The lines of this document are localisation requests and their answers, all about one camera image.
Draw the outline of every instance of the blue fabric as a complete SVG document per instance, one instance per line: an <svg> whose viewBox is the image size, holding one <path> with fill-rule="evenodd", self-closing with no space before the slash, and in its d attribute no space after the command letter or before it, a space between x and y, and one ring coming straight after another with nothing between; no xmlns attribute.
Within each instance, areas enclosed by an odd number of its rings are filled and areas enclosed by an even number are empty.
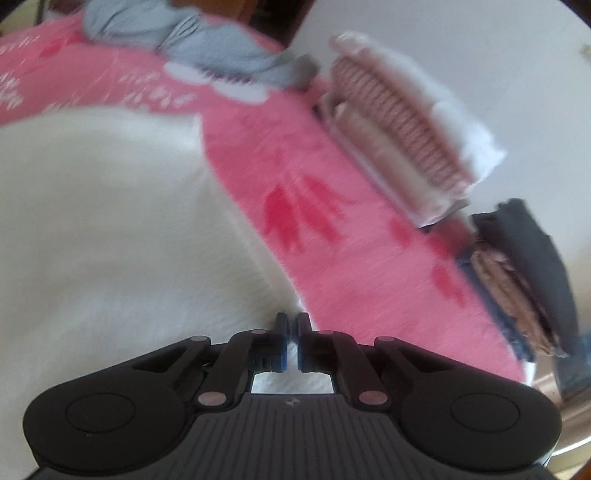
<svg viewBox="0 0 591 480"><path fill-rule="evenodd" d="M531 349L530 344L527 342L522 333L517 329L515 320L507 315L492 297L486 287L478 279L476 271L470 263L470 256L472 254L472 248L464 250L464 252L457 258L457 266L462 271L468 282L474 287L476 293L482 300L486 310L490 314L493 322L505 337L505 340L509 343L515 356L519 360L527 360L528 362L535 361L534 351Z"/></svg>

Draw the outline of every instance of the folded clothes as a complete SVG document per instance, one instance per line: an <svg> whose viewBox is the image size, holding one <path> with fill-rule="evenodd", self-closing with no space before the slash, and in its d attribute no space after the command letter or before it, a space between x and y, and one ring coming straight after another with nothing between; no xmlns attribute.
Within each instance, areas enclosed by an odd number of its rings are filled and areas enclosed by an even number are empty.
<svg viewBox="0 0 591 480"><path fill-rule="evenodd" d="M543 308L559 338L559 347L575 354L579 323L569 278L551 238L535 222L521 199L500 203L492 213L472 215L480 238L507 255L526 280L531 297Z"/></svg>
<svg viewBox="0 0 591 480"><path fill-rule="evenodd" d="M490 130L413 59L356 32L337 35L330 45L342 57L396 91L416 116L426 121L423 125L454 157L456 165L470 173L474 183L486 178L505 157L505 151L496 144Z"/></svg>
<svg viewBox="0 0 591 480"><path fill-rule="evenodd" d="M361 153L356 157L362 159L363 167L384 181L385 189L415 223L432 223L452 206L453 202L421 175L390 137L354 106L341 103L335 108L334 121Z"/></svg>
<svg viewBox="0 0 591 480"><path fill-rule="evenodd" d="M456 260L457 266L464 274L467 281L470 282L474 290L476 290L476 293L484 304L486 311L491 316L492 321L495 323L497 328L503 334L503 337L505 337L505 340L511 346L515 356L520 360L535 362L535 353L523 334L517 328L515 320L505 313L505 311L492 297L487 288L480 282L480 279L478 278L478 275L470 261L472 252L472 247L469 247L467 250L461 253Z"/></svg>
<svg viewBox="0 0 591 480"><path fill-rule="evenodd" d="M539 314L519 281L503 267L507 263L504 255L480 241L476 243L470 262L478 279L499 307L515 320L517 329L525 336L532 350L554 355L554 336L551 330L544 329L545 318Z"/></svg>
<svg viewBox="0 0 591 480"><path fill-rule="evenodd" d="M393 87L347 57L332 66L337 95L354 104L400 146L430 183L462 198L476 180L456 162L428 121Z"/></svg>

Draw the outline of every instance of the gray cloth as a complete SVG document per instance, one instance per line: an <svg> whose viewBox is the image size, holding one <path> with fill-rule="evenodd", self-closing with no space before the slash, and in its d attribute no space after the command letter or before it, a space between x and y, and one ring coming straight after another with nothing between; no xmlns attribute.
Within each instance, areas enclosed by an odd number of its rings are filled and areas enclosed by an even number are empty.
<svg viewBox="0 0 591 480"><path fill-rule="evenodd" d="M305 89L318 73L308 55L270 53L239 26L209 25L197 8L173 8L165 0L86 0L83 24L91 40L283 88Z"/></svg>

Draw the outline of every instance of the white wall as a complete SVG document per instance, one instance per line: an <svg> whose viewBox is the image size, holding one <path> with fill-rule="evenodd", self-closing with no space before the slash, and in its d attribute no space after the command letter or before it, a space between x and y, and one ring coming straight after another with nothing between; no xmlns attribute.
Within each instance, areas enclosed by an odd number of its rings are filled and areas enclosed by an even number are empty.
<svg viewBox="0 0 591 480"><path fill-rule="evenodd" d="M473 211L524 198L569 268L591 326L591 30L558 0L317 0L293 42L324 72L328 39L358 30L450 86L509 154Z"/></svg>

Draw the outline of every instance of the wooden furniture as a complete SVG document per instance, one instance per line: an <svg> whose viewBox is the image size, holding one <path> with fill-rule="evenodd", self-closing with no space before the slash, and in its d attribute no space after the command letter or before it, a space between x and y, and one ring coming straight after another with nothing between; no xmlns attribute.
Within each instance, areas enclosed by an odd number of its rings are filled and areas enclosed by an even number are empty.
<svg viewBox="0 0 591 480"><path fill-rule="evenodd" d="M174 0L172 3L176 7L194 5L205 13L233 18L247 24L258 0Z"/></svg>
<svg viewBox="0 0 591 480"><path fill-rule="evenodd" d="M315 0L172 0L205 13L233 18L288 46Z"/></svg>

